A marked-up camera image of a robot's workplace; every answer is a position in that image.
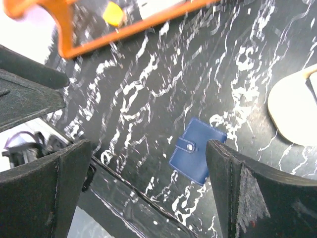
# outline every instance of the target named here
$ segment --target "orange frame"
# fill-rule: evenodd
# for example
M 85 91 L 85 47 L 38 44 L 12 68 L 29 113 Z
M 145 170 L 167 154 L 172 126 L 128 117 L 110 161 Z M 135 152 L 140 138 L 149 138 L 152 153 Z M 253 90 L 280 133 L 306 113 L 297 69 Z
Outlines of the orange frame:
M 111 32 L 101 36 L 94 41 L 73 46 L 73 29 L 72 29 L 72 8 L 69 5 L 76 0 L 4 0 L 4 11 L 11 18 L 20 18 L 24 12 L 31 6 L 38 4 L 48 11 L 54 18 L 58 29 L 58 52 L 60 56 L 71 59 L 84 53 L 105 46 L 110 42 L 120 40 L 143 31 L 149 27 L 156 26 L 170 19 L 182 16 L 187 12 L 194 11 L 207 4 L 219 0 L 191 0 L 182 5 L 178 5 L 162 12 L 156 13 L 145 20 L 136 22 L 132 25 L 120 28 L 118 31 Z

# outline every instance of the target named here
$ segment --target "blue wallet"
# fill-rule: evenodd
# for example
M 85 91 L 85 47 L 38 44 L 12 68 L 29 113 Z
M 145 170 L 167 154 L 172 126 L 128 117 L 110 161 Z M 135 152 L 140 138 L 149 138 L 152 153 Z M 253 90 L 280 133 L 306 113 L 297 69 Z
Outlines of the blue wallet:
M 183 136 L 178 138 L 169 164 L 190 180 L 204 185 L 209 176 L 206 145 L 211 139 L 224 143 L 227 134 L 197 118 L 192 118 Z

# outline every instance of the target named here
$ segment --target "wallet stitching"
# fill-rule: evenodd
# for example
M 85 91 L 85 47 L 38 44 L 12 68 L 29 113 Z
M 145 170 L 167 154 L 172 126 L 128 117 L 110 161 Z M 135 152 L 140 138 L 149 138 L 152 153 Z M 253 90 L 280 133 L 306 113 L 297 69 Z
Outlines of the wallet stitching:
M 198 119 L 196 119 L 196 118 L 193 118 L 193 119 L 191 119 L 191 121 L 189 122 L 189 124 L 188 124 L 188 126 L 187 126 L 187 128 L 186 128 L 186 130 L 185 130 L 185 132 L 184 132 L 184 134 L 182 135 L 182 137 L 184 137 L 184 136 L 186 135 L 187 130 L 189 129 L 191 123 L 192 123 L 194 120 L 196 120 L 198 123 L 200 123 L 200 124 L 202 124 L 202 125 L 205 125 L 205 126 L 209 127 L 209 128 L 212 129 L 212 130 L 215 130 L 215 131 L 219 132 L 220 134 L 222 134 L 222 135 L 224 135 L 224 136 L 227 136 L 226 133 L 223 133 L 222 131 L 220 131 L 220 130 L 214 128 L 214 127 L 211 127 L 210 125 L 208 125 L 208 124 L 206 124 L 206 123 L 203 123 L 203 122 L 201 122 L 200 120 L 198 120 Z M 178 147 L 176 146 L 176 149 L 175 149 L 174 153 L 172 154 L 172 156 L 171 156 L 171 158 L 170 158 L 170 160 L 169 160 L 169 164 L 170 164 L 174 169 L 176 169 L 179 173 L 181 173 L 182 175 L 184 175 L 185 177 L 187 177 L 187 178 L 191 179 L 192 181 L 198 183 L 199 185 L 203 186 L 203 185 L 204 185 L 203 183 L 200 183 L 200 182 L 196 181 L 195 179 L 193 179 L 193 178 L 190 177 L 189 175 L 187 175 L 187 174 L 183 173 L 182 171 L 180 171 L 180 170 L 179 170 L 178 168 L 176 168 L 173 164 L 171 164 L 171 161 L 172 161 L 172 159 L 174 158 L 174 155 L 176 154 L 177 150 L 178 150 Z

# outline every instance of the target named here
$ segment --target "snap button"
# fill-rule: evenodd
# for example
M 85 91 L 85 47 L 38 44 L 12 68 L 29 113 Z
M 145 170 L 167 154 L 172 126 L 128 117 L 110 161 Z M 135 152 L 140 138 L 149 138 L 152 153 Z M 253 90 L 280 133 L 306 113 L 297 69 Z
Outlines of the snap button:
M 189 150 L 189 151 L 192 151 L 194 149 L 193 145 L 191 144 L 187 144 L 186 148 Z

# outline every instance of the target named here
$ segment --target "yellow object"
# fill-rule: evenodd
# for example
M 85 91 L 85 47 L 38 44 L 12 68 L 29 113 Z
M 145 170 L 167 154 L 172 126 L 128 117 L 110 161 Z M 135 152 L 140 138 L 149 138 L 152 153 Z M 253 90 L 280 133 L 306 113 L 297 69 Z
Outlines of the yellow object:
M 125 18 L 123 10 L 110 1 L 103 14 L 103 19 L 112 26 L 121 26 Z

